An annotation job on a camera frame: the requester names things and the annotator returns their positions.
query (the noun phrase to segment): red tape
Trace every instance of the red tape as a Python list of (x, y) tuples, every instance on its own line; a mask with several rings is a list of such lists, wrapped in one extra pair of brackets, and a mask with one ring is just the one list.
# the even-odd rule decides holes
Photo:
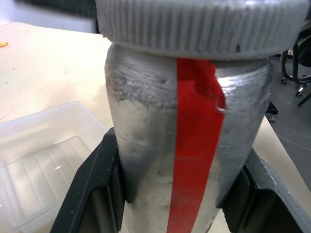
[(225, 96), (206, 60), (177, 59), (177, 135), (167, 233), (191, 233), (217, 149)]

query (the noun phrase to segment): metal canister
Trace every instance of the metal canister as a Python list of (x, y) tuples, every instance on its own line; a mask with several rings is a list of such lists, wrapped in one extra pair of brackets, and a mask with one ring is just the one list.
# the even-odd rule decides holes
[(206, 233), (268, 106), (272, 70), (266, 57), (291, 46), (308, 6), (307, 0), (97, 0), (101, 33), (114, 42), (106, 87), (130, 233), (168, 232), (178, 57), (209, 59), (225, 96), (216, 154), (190, 231)]

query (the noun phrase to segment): white desk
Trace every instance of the white desk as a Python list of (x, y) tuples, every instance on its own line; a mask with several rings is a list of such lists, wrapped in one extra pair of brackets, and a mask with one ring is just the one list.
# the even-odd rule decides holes
[[(98, 34), (23, 23), (0, 26), (0, 41), (9, 42), (9, 46), (0, 48), (0, 123), (79, 101), (103, 125), (112, 127), (104, 75), (111, 42)], [(293, 192), (299, 190), (297, 198), (302, 203), (311, 200), (308, 188), (265, 118), (254, 149), (276, 164), (277, 172), (285, 175)], [(210, 233), (229, 233), (222, 213)]]

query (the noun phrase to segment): gray cap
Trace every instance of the gray cap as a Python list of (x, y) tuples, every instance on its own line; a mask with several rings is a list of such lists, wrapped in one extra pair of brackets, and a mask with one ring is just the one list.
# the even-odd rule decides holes
[(262, 58), (291, 47), (309, 0), (96, 0), (100, 32), (173, 57)]

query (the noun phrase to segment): plastic container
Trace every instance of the plastic container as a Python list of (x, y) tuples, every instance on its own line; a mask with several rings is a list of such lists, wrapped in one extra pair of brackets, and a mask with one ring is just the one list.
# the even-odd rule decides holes
[(78, 102), (0, 124), (0, 232), (48, 232), (106, 130)]

